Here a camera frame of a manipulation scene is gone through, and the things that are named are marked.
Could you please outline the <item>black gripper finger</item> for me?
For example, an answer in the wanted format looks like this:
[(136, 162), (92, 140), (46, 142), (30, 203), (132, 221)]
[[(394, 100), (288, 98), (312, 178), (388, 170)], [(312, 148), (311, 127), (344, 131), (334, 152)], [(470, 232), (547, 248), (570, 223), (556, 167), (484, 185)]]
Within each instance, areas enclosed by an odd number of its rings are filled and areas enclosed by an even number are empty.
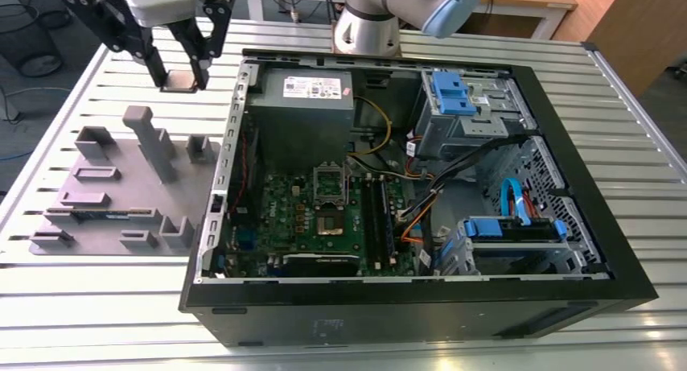
[(75, 16), (114, 52), (128, 52), (162, 88), (168, 73), (154, 45), (152, 30), (135, 21), (126, 0), (63, 0)]
[(223, 54), (235, 0), (199, 0), (199, 2), (202, 11), (212, 22), (211, 34), (208, 36), (202, 34), (195, 11), (191, 12), (188, 19), (170, 24), (170, 31), (190, 57), (195, 87), (204, 90), (210, 80), (208, 68), (212, 60)]

